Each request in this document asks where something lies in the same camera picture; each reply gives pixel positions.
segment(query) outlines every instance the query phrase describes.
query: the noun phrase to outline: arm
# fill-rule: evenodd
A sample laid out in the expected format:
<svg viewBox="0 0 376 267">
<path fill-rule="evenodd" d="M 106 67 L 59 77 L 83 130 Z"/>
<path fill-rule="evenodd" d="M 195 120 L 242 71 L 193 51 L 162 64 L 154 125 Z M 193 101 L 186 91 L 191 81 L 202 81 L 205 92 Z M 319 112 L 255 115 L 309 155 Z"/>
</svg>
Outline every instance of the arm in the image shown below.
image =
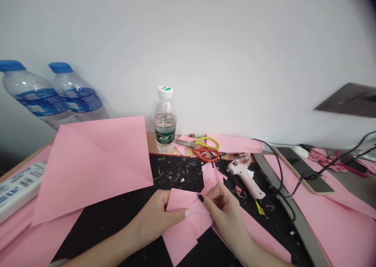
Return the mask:
<svg viewBox="0 0 376 267">
<path fill-rule="evenodd" d="M 247 267 L 291 267 L 256 243 L 248 234 L 240 204 L 228 188 L 218 183 L 199 199 L 213 217 L 217 228 L 232 253 Z"/>
<path fill-rule="evenodd" d="M 189 210 L 165 212 L 170 191 L 158 190 L 136 217 L 122 230 L 105 239 L 63 267 L 115 267 L 131 254 L 156 240 L 168 228 L 182 221 Z"/>
</svg>

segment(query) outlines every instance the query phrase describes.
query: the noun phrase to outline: orange scissors handle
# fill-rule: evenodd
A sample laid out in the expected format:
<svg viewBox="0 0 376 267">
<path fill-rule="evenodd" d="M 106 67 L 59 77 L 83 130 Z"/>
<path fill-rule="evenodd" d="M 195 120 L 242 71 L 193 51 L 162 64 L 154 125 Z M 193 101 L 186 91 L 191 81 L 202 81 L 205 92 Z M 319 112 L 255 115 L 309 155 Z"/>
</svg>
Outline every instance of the orange scissors handle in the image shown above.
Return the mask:
<svg viewBox="0 0 376 267">
<path fill-rule="evenodd" d="M 206 158 L 204 158 L 204 157 L 202 157 L 202 156 L 200 155 L 201 152 L 215 152 L 215 153 L 217 154 L 217 156 L 216 156 L 215 158 L 213 158 L 213 159 L 206 159 Z M 208 149 L 208 148 L 202 148 L 202 149 L 193 148 L 193 153 L 194 153 L 199 159 L 201 159 L 202 161 L 205 161 L 205 162 L 215 162 L 215 161 L 218 160 L 219 155 L 220 155 L 219 151 L 217 151 L 217 150 L 211 150 L 211 149 Z"/>
</svg>

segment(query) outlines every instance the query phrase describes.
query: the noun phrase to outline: woman's left hand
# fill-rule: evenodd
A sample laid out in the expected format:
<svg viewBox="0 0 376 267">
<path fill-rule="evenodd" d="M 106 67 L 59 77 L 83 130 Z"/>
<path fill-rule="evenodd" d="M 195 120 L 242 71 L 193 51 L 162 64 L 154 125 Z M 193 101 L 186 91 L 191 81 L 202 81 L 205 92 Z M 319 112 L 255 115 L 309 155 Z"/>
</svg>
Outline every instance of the woman's left hand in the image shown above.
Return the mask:
<svg viewBox="0 0 376 267">
<path fill-rule="evenodd" d="M 135 218 L 125 227 L 134 237 L 139 250 L 161 236 L 168 228 L 183 221 L 190 210 L 165 212 L 170 190 L 157 190 Z"/>
</svg>

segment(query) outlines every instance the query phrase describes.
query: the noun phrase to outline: green label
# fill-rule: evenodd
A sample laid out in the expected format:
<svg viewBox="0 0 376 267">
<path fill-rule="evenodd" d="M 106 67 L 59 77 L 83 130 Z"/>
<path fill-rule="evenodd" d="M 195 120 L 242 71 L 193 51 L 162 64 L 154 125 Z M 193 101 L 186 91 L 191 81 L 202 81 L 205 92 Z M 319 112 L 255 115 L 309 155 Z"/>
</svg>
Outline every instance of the green label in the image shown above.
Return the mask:
<svg viewBox="0 0 376 267">
<path fill-rule="evenodd" d="M 159 144 L 171 144 L 175 140 L 175 130 L 168 133 L 161 133 L 155 130 L 155 135 Z"/>
</svg>

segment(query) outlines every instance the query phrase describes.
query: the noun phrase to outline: plastic bottle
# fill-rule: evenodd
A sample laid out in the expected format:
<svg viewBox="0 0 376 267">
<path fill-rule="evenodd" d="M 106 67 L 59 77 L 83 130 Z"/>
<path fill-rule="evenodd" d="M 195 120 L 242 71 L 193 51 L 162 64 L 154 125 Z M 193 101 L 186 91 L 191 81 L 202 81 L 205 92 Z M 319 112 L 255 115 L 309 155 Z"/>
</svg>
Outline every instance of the plastic bottle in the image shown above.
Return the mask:
<svg viewBox="0 0 376 267">
<path fill-rule="evenodd" d="M 172 106 L 173 90 L 170 86 L 159 86 L 159 102 L 154 112 L 155 140 L 162 153 L 168 153 L 175 144 L 176 112 Z"/>
<path fill-rule="evenodd" d="M 5 90 L 56 131 L 62 124 L 78 122 L 47 79 L 27 71 L 15 60 L 1 60 L 0 71 L 4 72 Z"/>
<path fill-rule="evenodd" d="M 95 90 L 69 64 L 54 62 L 49 67 L 56 73 L 56 92 L 80 121 L 110 118 Z"/>
</svg>

